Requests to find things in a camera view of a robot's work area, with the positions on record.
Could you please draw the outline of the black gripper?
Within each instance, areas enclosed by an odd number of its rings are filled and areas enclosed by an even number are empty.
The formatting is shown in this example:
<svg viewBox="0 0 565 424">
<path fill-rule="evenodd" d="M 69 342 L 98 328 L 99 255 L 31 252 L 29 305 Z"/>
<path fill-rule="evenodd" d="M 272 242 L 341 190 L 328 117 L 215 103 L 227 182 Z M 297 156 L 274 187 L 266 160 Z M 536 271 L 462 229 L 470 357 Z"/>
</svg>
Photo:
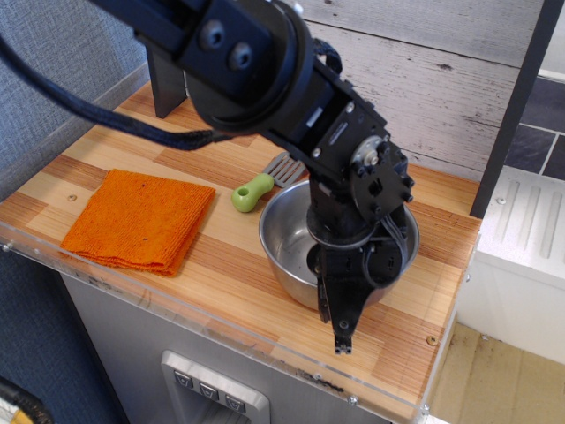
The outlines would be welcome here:
<svg viewBox="0 0 565 424">
<path fill-rule="evenodd" d="M 307 265 L 317 277 L 320 319 L 332 325 L 335 354 L 352 354 L 352 337 L 364 309 L 379 302 L 409 267 L 409 210 L 400 207 L 385 216 L 360 247 L 316 244 Z"/>
</svg>

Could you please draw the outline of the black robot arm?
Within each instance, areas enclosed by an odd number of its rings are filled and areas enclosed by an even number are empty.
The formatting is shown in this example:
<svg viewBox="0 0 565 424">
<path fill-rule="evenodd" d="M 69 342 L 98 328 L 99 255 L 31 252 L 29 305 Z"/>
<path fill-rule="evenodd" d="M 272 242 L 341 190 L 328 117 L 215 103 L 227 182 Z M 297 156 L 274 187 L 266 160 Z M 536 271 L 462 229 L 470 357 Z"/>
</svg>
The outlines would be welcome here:
<svg viewBox="0 0 565 424">
<path fill-rule="evenodd" d="M 201 118 L 257 133 L 309 173 L 320 318 L 347 353 L 369 298 L 409 261 L 413 179 L 385 120 L 282 1 L 103 1 L 148 49 L 185 72 Z"/>
</svg>

